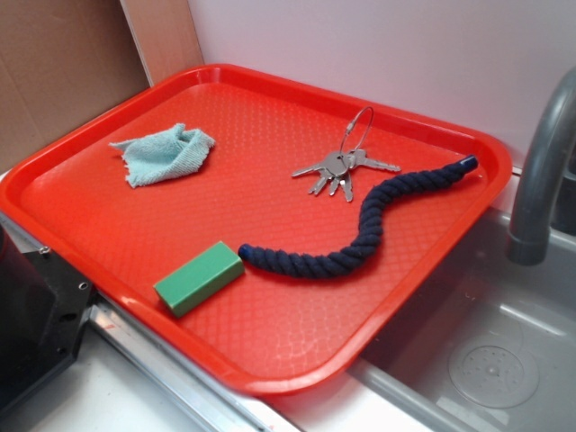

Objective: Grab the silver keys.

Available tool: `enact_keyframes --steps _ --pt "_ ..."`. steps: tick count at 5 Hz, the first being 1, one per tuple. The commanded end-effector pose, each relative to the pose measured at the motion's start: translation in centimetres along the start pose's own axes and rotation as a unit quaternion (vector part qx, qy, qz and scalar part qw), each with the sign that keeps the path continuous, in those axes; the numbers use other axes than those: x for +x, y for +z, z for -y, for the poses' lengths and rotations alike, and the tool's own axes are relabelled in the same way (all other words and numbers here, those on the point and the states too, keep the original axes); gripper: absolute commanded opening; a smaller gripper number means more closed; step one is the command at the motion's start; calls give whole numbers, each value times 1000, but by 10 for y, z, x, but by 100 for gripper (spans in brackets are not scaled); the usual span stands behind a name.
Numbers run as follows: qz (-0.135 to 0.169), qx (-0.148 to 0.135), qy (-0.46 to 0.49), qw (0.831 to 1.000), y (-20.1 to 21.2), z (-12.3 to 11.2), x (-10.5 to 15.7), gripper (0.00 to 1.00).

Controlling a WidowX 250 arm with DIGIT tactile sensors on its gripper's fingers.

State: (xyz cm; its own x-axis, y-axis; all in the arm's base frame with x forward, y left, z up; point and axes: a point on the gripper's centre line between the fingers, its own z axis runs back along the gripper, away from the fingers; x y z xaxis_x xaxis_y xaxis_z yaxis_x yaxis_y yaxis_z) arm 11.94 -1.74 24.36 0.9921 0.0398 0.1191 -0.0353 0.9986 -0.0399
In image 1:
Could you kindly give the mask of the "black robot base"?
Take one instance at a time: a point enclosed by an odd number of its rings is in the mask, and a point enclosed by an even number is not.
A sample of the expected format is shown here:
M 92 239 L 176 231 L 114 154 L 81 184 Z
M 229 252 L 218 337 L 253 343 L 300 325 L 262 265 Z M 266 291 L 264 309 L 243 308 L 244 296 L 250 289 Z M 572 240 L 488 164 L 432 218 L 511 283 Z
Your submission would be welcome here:
M 55 252 L 22 252 L 1 230 L 1 415 L 70 367 L 94 286 Z

